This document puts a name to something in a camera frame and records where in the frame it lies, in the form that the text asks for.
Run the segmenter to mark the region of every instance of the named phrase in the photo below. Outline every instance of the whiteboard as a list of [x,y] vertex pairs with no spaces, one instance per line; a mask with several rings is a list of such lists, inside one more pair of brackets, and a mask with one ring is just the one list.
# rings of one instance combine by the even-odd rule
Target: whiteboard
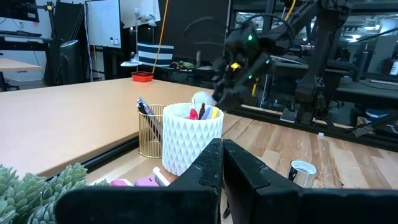
[[120,48],[118,0],[86,1],[86,19],[90,45]]

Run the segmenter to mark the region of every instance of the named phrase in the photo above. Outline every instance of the marker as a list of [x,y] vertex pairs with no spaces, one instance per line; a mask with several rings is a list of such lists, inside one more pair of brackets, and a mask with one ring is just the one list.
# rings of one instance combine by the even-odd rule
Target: marker
[[198,119],[201,119],[201,117],[202,117],[203,114],[205,113],[205,106],[206,106],[205,103],[202,103],[202,104],[201,104],[201,108],[200,108],[200,111],[199,111],[199,118],[198,118]]
[[218,108],[213,107],[213,111],[211,112],[211,118],[215,119],[217,117],[217,114],[218,114]]
[[189,119],[198,119],[198,112],[195,111],[195,109],[191,109],[191,112],[189,114]]
[[211,106],[207,107],[205,113],[201,117],[201,120],[207,119],[207,117],[209,116],[210,111],[211,111]]

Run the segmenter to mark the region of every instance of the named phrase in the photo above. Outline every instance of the tin can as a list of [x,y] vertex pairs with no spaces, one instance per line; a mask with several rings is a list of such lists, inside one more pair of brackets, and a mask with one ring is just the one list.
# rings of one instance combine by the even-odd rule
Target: tin can
[[310,188],[315,181],[317,172],[317,168],[313,164],[296,159],[290,162],[288,179],[301,187]]

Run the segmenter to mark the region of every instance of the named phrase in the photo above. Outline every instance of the blue pen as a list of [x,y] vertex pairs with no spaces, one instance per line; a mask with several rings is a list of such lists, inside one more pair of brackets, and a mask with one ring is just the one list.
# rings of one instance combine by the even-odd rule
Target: blue pen
[[144,101],[144,99],[142,99],[142,97],[139,97],[139,100],[141,101],[141,103],[144,105],[145,111],[149,114],[149,115],[155,115],[154,111],[152,111],[152,109],[147,105],[147,103]]
[[207,109],[205,110],[205,113],[201,117],[201,120],[207,119],[207,117],[209,116],[210,111],[211,111],[211,106],[207,107]]

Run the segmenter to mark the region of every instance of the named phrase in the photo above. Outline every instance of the red tray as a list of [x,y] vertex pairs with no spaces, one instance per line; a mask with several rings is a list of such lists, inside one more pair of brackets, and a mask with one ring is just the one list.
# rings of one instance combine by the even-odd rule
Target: red tray
[[154,79],[154,74],[151,72],[132,72],[132,80],[136,82],[150,82]]

